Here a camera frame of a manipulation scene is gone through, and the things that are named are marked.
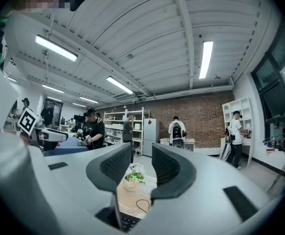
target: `backpack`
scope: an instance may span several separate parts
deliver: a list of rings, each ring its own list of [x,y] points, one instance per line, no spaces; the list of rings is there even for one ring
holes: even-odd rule
[[[181,126],[178,123],[173,125],[172,136],[174,139],[182,138]]]

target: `window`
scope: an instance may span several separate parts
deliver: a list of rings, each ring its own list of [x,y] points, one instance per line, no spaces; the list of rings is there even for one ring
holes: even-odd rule
[[[285,25],[281,24],[271,47],[251,73],[261,99],[265,138],[285,136],[285,83],[280,73],[284,67]]]

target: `brick wall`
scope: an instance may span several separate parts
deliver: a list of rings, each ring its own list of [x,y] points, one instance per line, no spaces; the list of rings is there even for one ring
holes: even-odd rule
[[[129,111],[144,107],[150,110],[152,118],[160,121],[160,138],[168,137],[168,126],[174,116],[184,123],[187,137],[194,138],[196,148],[220,147],[220,138],[224,137],[224,118],[222,104],[235,100],[232,91],[176,97],[163,100],[126,105]],[[104,112],[124,111],[123,106],[99,109]]]

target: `white shelving unit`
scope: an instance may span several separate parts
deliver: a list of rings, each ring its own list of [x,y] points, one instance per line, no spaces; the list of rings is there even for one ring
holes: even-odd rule
[[[140,124],[139,129],[133,130],[133,149],[139,149],[140,155],[143,152],[143,121],[145,118],[150,118],[150,111],[146,111],[143,107],[139,111],[128,111],[125,109],[124,112],[104,112],[104,125],[107,133],[105,138],[106,146],[108,144],[115,144],[122,142],[123,125],[126,120],[127,113],[133,113],[136,120],[135,123]]]
[[[253,130],[253,112],[251,108],[250,99],[248,97],[243,97],[238,100],[226,103],[222,105],[223,108],[223,115],[224,115],[224,127],[228,127],[230,125],[230,122],[233,118],[233,112],[239,111],[242,115],[242,118],[239,119],[241,126],[244,129],[249,128],[251,131]],[[250,139],[243,138],[242,139],[242,145],[243,146],[249,146],[249,158],[248,158],[248,165],[251,162],[253,151],[254,151],[254,133],[252,133]],[[224,141],[221,141],[221,151],[223,151],[224,148]]]

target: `fluorescent ceiling light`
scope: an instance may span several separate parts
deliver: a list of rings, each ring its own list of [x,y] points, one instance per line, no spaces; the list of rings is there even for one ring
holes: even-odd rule
[[[97,101],[93,101],[93,100],[90,100],[90,99],[88,99],[88,98],[84,98],[84,97],[82,97],[82,96],[80,96],[79,98],[81,98],[81,99],[83,99],[83,100],[90,101],[90,102],[95,103],[95,104],[98,104]]]
[[[64,93],[63,91],[60,91],[60,90],[51,88],[51,87],[49,87],[49,86],[47,86],[47,85],[44,85],[44,84],[43,84],[43,87],[45,87],[45,88],[47,88],[47,89],[50,89],[50,90],[54,90],[54,91],[56,91],[56,92]]]
[[[10,79],[11,81],[13,81],[13,82],[17,82],[15,79],[13,79],[13,78],[10,78],[10,77],[8,77],[8,76],[4,76],[4,77],[6,77],[7,79]]]
[[[57,52],[58,54],[72,60],[73,62],[75,62],[77,57],[78,57],[75,53],[73,53],[73,52],[69,51],[68,49],[56,44],[53,41],[50,41],[49,39],[47,39],[41,35],[36,36],[36,43]]]
[[[53,97],[51,97],[51,96],[47,96],[47,98],[50,98],[50,99],[55,100],[55,101],[62,102],[62,100],[59,100],[59,99],[53,98]]]
[[[205,78],[207,75],[212,54],[212,48],[213,48],[213,42],[203,43],[203,54],[202,54],[202,63],[201,63],[199,79]]]
[[[110,83],[113,83],[114,85],[116,85],[117,87],[121,88],[122,90],[126,91],[128,94],[133,94],[133,92],[129,89],[129,88],[126,88],[124,85],[120,84],[118,81],[116,81],[113,77],[109,76],[107,78],[107,80],[110,82]]]
[[[78,105],[78,106],[81,106],[81,107],[86,107],[85,105],[81,105],[81,104],[75,104],[73,103],[74,105]]]

